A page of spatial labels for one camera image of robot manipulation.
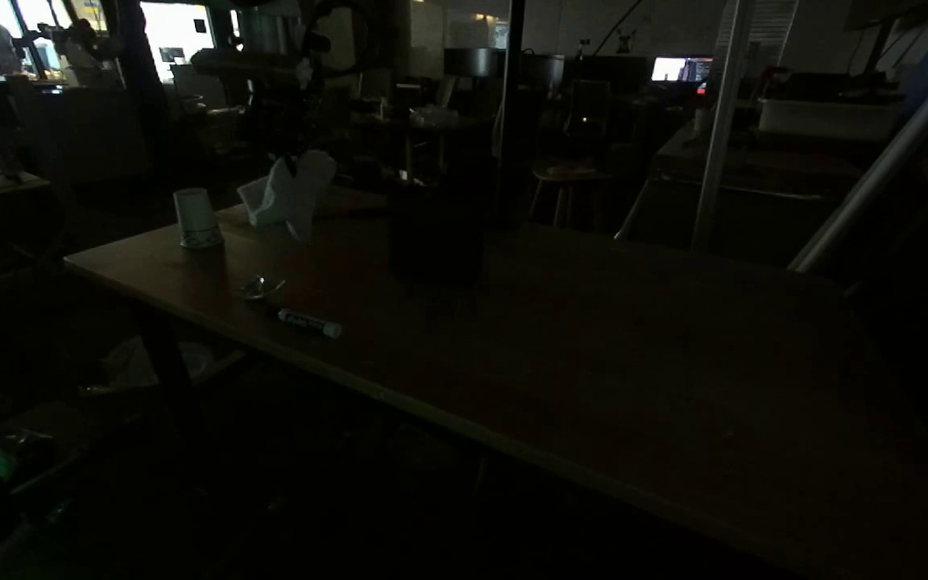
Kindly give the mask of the white cup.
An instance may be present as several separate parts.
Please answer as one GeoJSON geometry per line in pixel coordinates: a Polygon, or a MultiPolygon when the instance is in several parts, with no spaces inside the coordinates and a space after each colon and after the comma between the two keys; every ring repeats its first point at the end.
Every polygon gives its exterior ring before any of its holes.
{"type": "Polygon", "coordinates": [[[184,247],[217,247],[221,241],[210,193],[202,188],[184,188],[173,193],[173,221],[184,247]]]}

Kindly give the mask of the white towel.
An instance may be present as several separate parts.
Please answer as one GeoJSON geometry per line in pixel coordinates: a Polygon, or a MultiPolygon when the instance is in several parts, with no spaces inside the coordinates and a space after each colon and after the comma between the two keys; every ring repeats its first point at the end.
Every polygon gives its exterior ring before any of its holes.
{"type": "Polygon", "coordinates": [[[333,181],[335,159],[310,149],[295,159],[277,159],[265,176],[237,183],[235,193],[256,230],[283,226],[295,241],[310,241],[320,200],[333,181]]]}

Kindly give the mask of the white marker pen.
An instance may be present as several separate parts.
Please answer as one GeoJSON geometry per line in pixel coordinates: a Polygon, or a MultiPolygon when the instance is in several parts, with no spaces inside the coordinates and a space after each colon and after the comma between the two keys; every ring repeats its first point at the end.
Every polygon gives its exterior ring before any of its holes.
{"type": "Polygon", "coordinates": [[[333,319],[320,319],[320,316],[310,316],[310,313],[299,313],[299,309],[277,309],[277,319],[287,323],[287,326],[295,326],[295,330],[320,333],[325,338],[341,338],[341,326],[333,323],[333,319]]]}

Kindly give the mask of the dark open box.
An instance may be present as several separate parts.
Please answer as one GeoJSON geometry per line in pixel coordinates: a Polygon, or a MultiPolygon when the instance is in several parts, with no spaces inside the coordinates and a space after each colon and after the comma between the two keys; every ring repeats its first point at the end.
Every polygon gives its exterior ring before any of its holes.
{"type": "Polygon", "coordinates": [[[386,200],[386,254],[401,276],[469,284],[484,267],[484,211],[444,188],[402,183],[386,200]]]}

